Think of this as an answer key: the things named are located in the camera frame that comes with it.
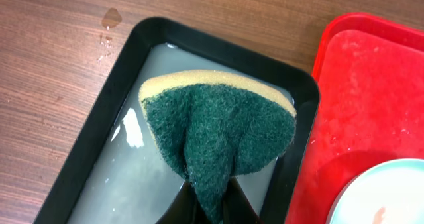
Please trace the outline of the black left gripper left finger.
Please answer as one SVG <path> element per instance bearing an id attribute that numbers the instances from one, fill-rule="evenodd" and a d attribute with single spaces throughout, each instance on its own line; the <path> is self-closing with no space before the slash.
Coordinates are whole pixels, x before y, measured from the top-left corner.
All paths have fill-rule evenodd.
<path id="1" fill-rule="evenodd" d="M 193 187 L 184 182 L 173 202 L 156 224 L 204 224 L 205 214 Z"/>

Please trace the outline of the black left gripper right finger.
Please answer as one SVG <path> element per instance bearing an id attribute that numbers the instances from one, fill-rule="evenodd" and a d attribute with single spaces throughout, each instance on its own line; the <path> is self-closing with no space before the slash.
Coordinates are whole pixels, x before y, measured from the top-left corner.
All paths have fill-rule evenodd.
<path id="1" fill-rule="evenodd" d="M 236 178 L 229 180 L 223 196 L 223 224 L 263 224 Z"/>

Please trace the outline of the yellow green sponge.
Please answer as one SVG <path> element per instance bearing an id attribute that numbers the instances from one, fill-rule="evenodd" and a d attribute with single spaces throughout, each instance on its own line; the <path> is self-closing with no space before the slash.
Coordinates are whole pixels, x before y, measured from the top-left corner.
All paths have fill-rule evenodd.
<path id="1" fill-rule="evenodd" d="M 188 181 L 208 220 L 223 220 L 233 176 L 261 171 L 292 143 L 293 104 L 278 90 L 245 76 L 186 70 L 150 78 L 139 103 L 165 163 Z"/>

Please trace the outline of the light blue plate with stain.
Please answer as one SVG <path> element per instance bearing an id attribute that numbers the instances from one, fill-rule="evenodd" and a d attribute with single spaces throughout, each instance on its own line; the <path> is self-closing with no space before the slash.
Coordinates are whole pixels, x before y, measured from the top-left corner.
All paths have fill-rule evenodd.
<path id="1" fill-rule="evenodd" d="M 423 160 L 374 166 L 339 193 L 326 224 L 423 224 Z"/>

